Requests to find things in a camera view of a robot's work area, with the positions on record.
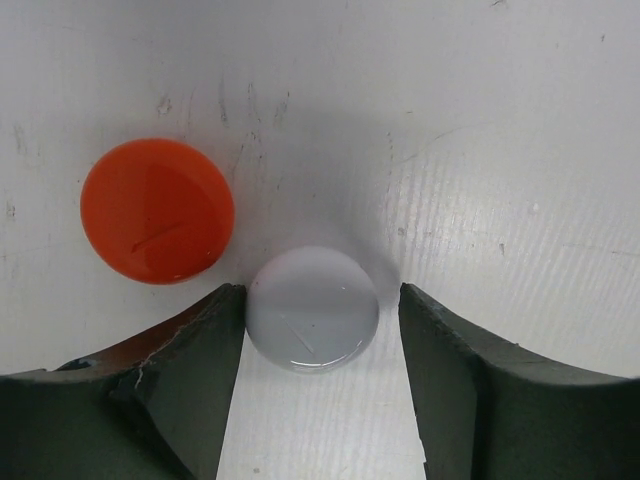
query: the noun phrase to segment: white table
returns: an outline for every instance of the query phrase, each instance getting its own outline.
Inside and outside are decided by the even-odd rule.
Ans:
[[[640,3],[0,4],[0,373],[140,332],[283,249],[361,262],[373,345],[300,377],[245,344],[222,480],[422,479],[399,280],[556,360],[640,374]],[[224,170],[223,259],[172,287],[85,240],[91,165],[182,139]]]

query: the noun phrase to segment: red disc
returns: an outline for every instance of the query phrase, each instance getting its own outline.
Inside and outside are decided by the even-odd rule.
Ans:
[[[114,270],[176,283],[213,265],[231,238],[231,191],[194,148],[150,138],[122,144],[96,163],[82,190],[84,230]]]

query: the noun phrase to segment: red round object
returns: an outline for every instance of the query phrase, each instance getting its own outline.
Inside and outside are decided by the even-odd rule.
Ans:
[[[177,283],[213,265],[231,238],[224,177],[196,149],[150,138],[124,143],[91,169],[80,201],[95,251],[133,280]]]

